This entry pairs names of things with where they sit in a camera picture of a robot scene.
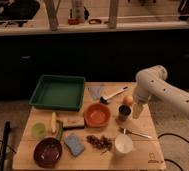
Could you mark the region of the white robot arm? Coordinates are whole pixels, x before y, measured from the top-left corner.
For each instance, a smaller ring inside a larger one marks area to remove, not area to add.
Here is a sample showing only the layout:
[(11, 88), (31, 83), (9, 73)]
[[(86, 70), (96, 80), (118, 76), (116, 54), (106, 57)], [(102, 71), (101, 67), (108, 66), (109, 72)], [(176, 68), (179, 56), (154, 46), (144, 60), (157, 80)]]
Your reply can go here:
[(189, 93), (167, 83), (167, 76), (167, 70), (162, 65), (140, 70), (136, 74), (134, 101), (143, 105), (155, 95), (179, 109), (189, 119)]

